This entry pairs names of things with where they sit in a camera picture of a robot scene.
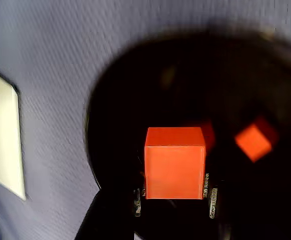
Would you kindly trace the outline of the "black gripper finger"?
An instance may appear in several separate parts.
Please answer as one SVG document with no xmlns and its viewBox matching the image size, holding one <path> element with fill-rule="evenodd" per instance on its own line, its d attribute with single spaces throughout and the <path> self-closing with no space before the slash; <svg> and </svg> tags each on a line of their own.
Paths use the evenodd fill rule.
<svg viewBox="0 0 291 240">
<path fill-rule="evenodd" d="M 291 240 L 287 207 L 271 192 L 207 172 L 203 196 L 219 240 Z"/>
<path fill-rule="evenodd" d="M 76 240 L 133 240 L 135 218 L 141 216 L 140 190 L 101 188 L 93 198 Z"/>
</svg>

